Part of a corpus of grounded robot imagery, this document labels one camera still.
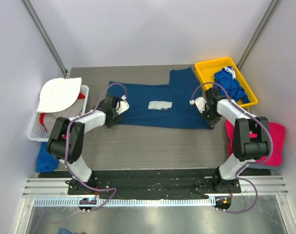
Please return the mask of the dark blue mickey t shirt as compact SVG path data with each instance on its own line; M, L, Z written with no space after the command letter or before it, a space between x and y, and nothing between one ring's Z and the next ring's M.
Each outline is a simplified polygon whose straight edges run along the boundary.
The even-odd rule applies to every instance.
M114 85L108 94L127 95L129 109L122 114L120 124L176 129L210 129L196 107L190 105L192 93L202 96L191 67L171 70L166 85L124 83Z

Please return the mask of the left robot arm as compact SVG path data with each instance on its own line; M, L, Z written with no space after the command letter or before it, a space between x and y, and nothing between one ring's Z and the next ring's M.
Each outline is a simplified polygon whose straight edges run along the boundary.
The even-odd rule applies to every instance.
M123 119L129 109L127 97L106 95L95 109L73 117L55 120L47 143L47 152L62 162L71 174L67 180L71 194L92 194L97 189L97 179L83 159L84 135L101 126L112 127Z

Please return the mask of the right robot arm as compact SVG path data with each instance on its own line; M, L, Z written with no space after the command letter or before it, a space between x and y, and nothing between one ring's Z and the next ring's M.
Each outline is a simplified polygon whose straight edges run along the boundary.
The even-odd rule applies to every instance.
M202 118L213 128L224 117L234 127L232 150L227 161L215 169L212 187L216 192L226 193L235 187L239 174L257 160L272 154L273 141L266 117L257 117L220 94L218 88L205 91L205 98L196 100Z

